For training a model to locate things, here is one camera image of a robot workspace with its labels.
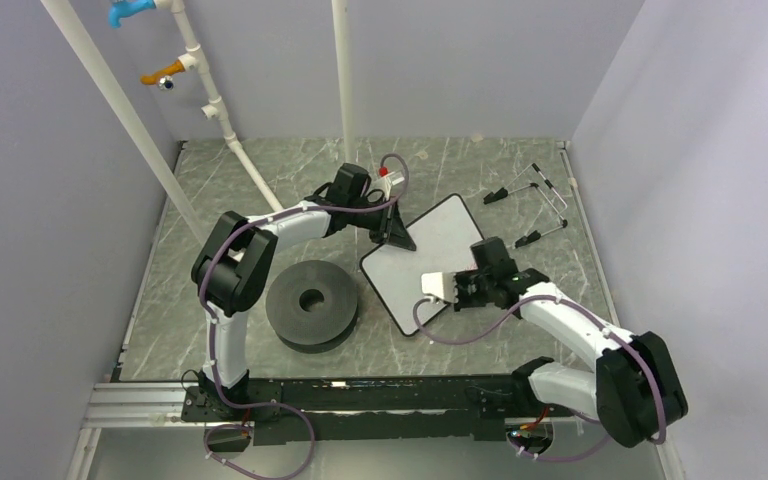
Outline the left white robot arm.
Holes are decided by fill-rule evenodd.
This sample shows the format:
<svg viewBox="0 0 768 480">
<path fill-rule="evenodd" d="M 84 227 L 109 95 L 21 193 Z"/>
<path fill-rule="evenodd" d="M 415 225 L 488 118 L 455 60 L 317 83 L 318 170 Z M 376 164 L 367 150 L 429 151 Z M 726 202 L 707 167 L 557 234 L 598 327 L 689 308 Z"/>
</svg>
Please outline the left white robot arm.
<svg viewBox="0 0 768 480">
<path fill-rule="evenodd" d="M 408 185 L 407 166 L 394 171 L 380 167 L 374 178 L 364 167 L 345 163 L 331 181 L 290 208 L 260 216 L 234 211 L 220 216 L 191 268 L 208 326 L 198 381 L 218 417 L 232 420 L 246 409 L 248 316 L 265 290 L 275 255 L 347 226 L 367 231 L 377 245 L 415 250 L 398 208 Z"/>
</svg>

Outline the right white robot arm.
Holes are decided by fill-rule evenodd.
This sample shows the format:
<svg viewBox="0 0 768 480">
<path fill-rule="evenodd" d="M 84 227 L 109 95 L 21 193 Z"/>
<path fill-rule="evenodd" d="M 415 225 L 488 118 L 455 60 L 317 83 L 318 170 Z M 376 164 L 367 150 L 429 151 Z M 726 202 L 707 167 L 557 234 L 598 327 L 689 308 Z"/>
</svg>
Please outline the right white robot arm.
<svg viewBox="0 0 768 480">
<path fill-rule="evenodd" d="M 557 405 L 598 421 L 624 447 L 661 443 L 688 402 L 665 341 L 634 334 L 572 300 L 542 272 L 520 269 L 501 239 L 470 248 L 472 269 L 443 274 L 442 297 L 456 310 L 494 305 L 563 343 L 586 365 L 577 370 L 540 357 L 512 374 L 511 401 L 534 415 Z"/>
</svg>

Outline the black framed whiteboard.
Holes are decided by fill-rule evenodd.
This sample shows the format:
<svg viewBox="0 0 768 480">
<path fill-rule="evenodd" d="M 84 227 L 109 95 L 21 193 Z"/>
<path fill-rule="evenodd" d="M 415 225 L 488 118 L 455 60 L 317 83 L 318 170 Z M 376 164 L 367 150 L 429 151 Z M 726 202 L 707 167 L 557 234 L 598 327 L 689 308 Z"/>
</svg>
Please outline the black framed whiteboard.
<svg viewBox="0 0 768 480">
<path fill-rule="evenodd" d="M 421 276 L 475 267 L 470 246 L 483 240 L 459 194 L 450 194 L 407 226 L 414 251 L 391 245 L 374 248 L 360 260 L 360 270 L 404 336 L 418 332 L 413 306 L 423 297 Z"/>
</svg>

